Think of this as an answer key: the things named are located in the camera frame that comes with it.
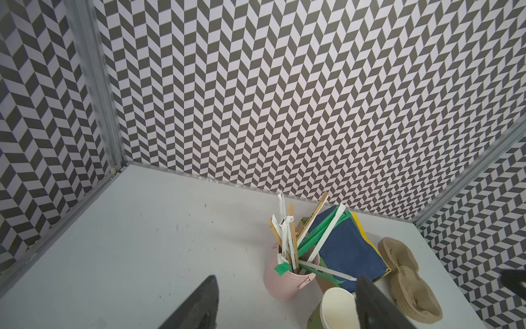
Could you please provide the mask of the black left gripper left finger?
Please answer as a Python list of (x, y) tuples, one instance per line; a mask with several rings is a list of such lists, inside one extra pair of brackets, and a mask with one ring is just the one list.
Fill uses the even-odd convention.
[(208, 276), (169, 316), (159, 329), (215, 329), (219, 310), (219, 285)]

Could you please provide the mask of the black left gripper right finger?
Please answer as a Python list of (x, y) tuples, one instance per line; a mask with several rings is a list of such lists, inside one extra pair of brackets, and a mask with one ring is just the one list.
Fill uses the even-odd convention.
[(356, 309), (361, 329), (416, 329), (366, 276), (357, 280)]

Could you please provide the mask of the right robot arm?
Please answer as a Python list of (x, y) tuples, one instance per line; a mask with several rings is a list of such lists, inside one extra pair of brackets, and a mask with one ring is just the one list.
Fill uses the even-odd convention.
[(500, 282), (501, 284), (511, 290), (515, 295), (522, 300), (526, 299), (526, 271), (525, 270), (501, 270)]

